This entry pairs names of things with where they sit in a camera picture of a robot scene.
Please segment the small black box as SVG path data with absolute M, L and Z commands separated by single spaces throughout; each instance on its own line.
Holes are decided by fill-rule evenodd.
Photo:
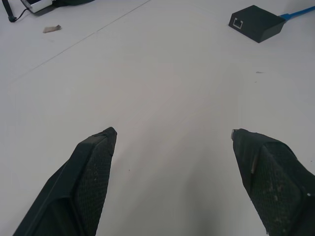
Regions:
M 286 20 L 255 5 L 244 8 L 231 15 L 229 26 L 261 43 L 279 34 Z

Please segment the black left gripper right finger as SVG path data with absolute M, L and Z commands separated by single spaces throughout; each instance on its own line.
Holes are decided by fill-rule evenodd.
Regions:
M 315 175 L 283 142 L 232 130 L 243 186 L 269 236 L 315 236 Z

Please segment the brown tape scrap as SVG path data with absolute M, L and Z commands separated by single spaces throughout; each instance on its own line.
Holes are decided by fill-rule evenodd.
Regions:
M 43 33 L 49 33 L 49 32 L 54 32 L 54 31 L 58 31 L 61 30 L 62 27 L 60 25 L 57 26 L 53 26 L 53 27 L 45 27 L 43 30 Z

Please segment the dark bag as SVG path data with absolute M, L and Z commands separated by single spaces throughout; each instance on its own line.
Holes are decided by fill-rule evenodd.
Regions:
M 54 7 L 63 7 L 63 6 L 78 6 L 82 4 L 87 4 L 95 0 L 52 0 L 52 5 Z

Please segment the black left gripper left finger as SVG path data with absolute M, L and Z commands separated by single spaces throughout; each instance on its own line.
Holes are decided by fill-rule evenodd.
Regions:
M 80 142 L 46 181 L 13 236 L 95 236 L 116 140 L 109 127 Z

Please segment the silver device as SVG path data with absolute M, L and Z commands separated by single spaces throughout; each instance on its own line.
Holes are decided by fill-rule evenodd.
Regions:
M 37 13 L 53 4 L 53 0 L 20 0 L 31 13 Z

